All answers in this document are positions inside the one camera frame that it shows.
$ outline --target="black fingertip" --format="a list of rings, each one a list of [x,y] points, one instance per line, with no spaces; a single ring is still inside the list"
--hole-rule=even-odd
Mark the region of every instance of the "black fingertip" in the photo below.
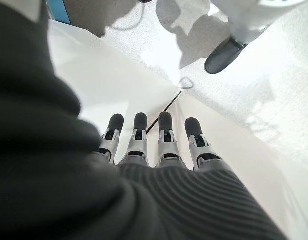
[[[200,136],[203,134],[199,121],[193,117],[190,117],[185,121],[185,130],[188,138],[191,135]]]
[[[136,129],[138,132],[141,132],[142,130],[146,131],[146,128],[147,128],[146,115],[142,112],[136,114],[134,118],[134,129]]]
[[[115,114],[110,118],[107,128],[113,131],[118,130],[118,132],[120,133],[122,131],[123,124],[124,124],[124,117],[121,116],[120,114]]]
[[[172,116],[168,112],[164,111],[159,115],[158,127],[159,132],[164,131],[168,133],[173,130]]]

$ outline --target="ribbed fabric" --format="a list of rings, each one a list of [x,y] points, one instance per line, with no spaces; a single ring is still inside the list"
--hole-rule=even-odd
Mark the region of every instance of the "ribbed fabric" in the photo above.
[[[144,186],[165,222],[188,239],[285,239],[230,171],[203,173],[126,164],[120,166],[120,173]]]

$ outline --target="robotic finger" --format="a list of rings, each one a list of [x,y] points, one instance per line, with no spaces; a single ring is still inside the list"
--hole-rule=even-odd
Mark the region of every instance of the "robotic finger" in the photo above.
[[[173,132],[172,117],[168,112],[162,112],[158,118],[159,124],[159,140],[158,140],[158,154],[159,161],[157,168],[164,167],[183,167],[186,165],[182,161],[177,141]]]
[[[189,141],[189,150],[194,163],[194,171],[231,170],[207,142],[197,119],[188,118],[185,130]]]
[[[130,137],[126,154],[119,164],[148,166],[146,128],[146,115],[142,112],[136,114],[134,118],[134,130]]]
[[[113,115],[109,120],[105,134],[102,135],[101,138],[98,153],[103,154],[110,164],[114,164],[114,157],[117,151],[119,135],[122,131],[123,124],[123,116],[120,114]]]

